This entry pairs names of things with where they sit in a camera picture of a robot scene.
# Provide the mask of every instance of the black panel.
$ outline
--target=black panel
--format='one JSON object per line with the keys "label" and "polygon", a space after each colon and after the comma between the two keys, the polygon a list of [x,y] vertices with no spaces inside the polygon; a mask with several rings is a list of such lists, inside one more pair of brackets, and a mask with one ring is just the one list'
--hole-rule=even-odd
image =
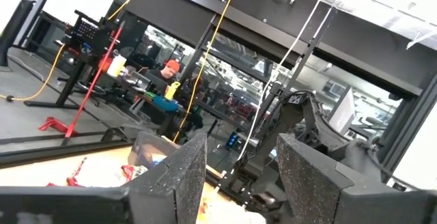
{"label": "black panel", "polygon": [[[258,20],[264,20],[267,24],[281,31],[297,36],[314,8],[315,2],[315,0],[295,0],[293,5],[290,5],[289,3],[275,3],[273,0],[233,0],[231,4],[236,9]],[[300,37],[301,40],[310,41],[326,16],[329,7],[325,3],[319,4]]]}
{"label": "black panel", "polygon": [[[196,4],[208,8],[213,12],[219,14],[222,13],[223,9],[225,8],[225,3],[223,3],[222,0],[190,0],[190,1],[193,1]],[[246,27],[254,31],[255,33],[264,36],[265,38],[273,40],[274,42],[286,48],[290,47],[292,42],[296,39],[290,34],[287,34],[275,27],[263,23],[262,21],[252,16],[249,16],[244,12],[241,12],[240,10],[235,9],[232,6],[229,6],[227,8],[225,17],[228,18],[229,20],[232,20],[235,23],[238,23],[239,25],[242,25],[243,27]],[[303,54],[306,51],[306,49],[307,49],[307,44],[299,40],[296,46],[294,47],[293,51],[299,54]]]}
{"label": "black panel", "polygon": [[[299,34],[314,5],[315,0],[296,0],[293,5],[275,3],[273,0],[232,0],[231,2],[231,6],[237,10],[258,20],[265,20],[268,25],[292,36]],[[308,42],[313,37],[328,9],[328,5],[319,4],[318,10],[302,34],[302,40]]]}
{"label": "black panel", "polygon": [[[223,9],[220,7],[220,4],[223,6],[221,0],[192,1],[216,12]],[[316,0],[296,0],[293,5],[288,5],[276,4],[271,0],[233,0],[232,8],[228,9],[226,17],[288,47],[292,43],[292,38],[287,38],[287,36],[298,34],[315,2]],[[326,4],[320,5],[309,24],[309,29],[302,36],[303,40],[312,37],[327,7]],[[391,86],[401,85],[402,92],[407,89],[406,93],[417,95],[427,86],[437,71],[437,61],[434,61],[437,59],[437,53],[420,44],[407,51],[405,49],[407,42],[408,39],[396,33],[345,12],[338,12],[330,29],[322,38],[322,43],[335,48],[337,52],[351,56],[358,61],[360,66],[367,65],[373,70],[378,70],[379,73],[384,73],[380,78],[389,82]],[[297,53],[303,53],[303,48],[304,46],[299,44],[295,50]],[[366,69],[361,71],[361,75],[368,74],[374,75],[375,73]],[[368,76],[364,79],[376,85],[381,83]]]}
{"label": "black panel", "polygon": [[126,9],[191,46],[200,41],[214,16],[188,0],[132,0]]}
{"label": "black panel", "polygon": [[322,42],[413,86],[425,88],[437,71],[437,52],[409,39],[339,12]]}

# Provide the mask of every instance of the ceiling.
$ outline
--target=ceiling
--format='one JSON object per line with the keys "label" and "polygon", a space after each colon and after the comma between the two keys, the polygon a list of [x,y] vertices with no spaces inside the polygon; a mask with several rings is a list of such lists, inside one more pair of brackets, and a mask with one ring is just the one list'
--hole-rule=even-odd
{"label": "ceiling", "polygon": [[437,50],[437,11],[433,0],[324,0],[338,9]]}

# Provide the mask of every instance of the gray floor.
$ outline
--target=gray floor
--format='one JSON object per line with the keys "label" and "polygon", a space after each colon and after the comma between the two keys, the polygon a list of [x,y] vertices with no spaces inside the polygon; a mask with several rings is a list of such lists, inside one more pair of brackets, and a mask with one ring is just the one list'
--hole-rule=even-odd
{"label": "gray floor", "polygon": [[[40,58],[18,49],[10,49],[9,54],[14,56],[13,61],[10,61],[12,72],[0,72],[0,94],[5,96],[13,95],[17,98],[32,96],[40,89],[42,82],[26,71],[23,66],[26,65],[34,69],[44,78],[48,76],[51,66]],[[61,91],[63,85],[58,85],[56,81],[59,76],[66,77],[64,73],[55,70],[49,81],[49,85]],[[33,100],[55,102],[58,95],[59,93],[55,90],[46,87],[43,92]],[[70,96],[70,99],[75,103],[81,104],[83,96],[78,94],[77,96]],[[92,115],[82,112],[75,128],[77,132],[105,131],[107,129],[105,124],[109,126],[120,126],[130,122],[127,116],[103,103],[101,103],[99,107],[96,107],[92,102],[87,102],[85,108]],[[19,101],[6,102],[5,100],[0,100],[0,114],[2,116],[0,120],[0,141],[2,141],[2,143],[0,143],[0,152],[8,152],[59,145],[61,143],[60,140],[5,144],[7,142],[5,139],[58,135],[60,133],[52,128],[46,131],[40,131],[38,128],[45,122],[48,116],[56,117],[63,123],[69,125],[76,115],[76,110],[27,107]],[[91,141],[97,141],[97,138],[80,137],[72,139],[72,143],[87,143]]]}

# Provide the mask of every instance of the blue object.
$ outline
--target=blue object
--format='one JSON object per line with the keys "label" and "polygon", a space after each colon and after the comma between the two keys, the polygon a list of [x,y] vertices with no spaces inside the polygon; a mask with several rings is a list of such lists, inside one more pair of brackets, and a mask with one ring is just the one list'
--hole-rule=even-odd
{"label": "blue object", "polygon": [[156,166],[157,164],[159,164],[160,162],[162,162],[164,159],[158,159],[158,160],[154,160],[153,161],[153,166]]}
{"label": "blue object", "polygon": [[237,135],[236,132],[232,132],[231,136],[228,138],[227,142],[226,142],[226,146],[229,148],[233,148],[239,140],[239,136]]}
{"label": "blue object", "polygon": [[156,96],[153,103],[164,111],[178,111],[178,103],[174,100],[168,100],[163,96]]}

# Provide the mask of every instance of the yellow bottle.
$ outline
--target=yellow bottle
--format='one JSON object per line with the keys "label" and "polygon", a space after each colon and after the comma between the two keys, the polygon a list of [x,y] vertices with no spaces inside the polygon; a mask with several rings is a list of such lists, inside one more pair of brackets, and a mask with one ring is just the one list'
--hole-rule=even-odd
{"label": "yellow bottle", "polygon": [[178,89],[178,87],[180,86],[180,83],[175,81],[173,82],[168,88],[167,91],[165,92],[165,98],[168,100],[173,100],[173,96],[176,93],[176,90]]}

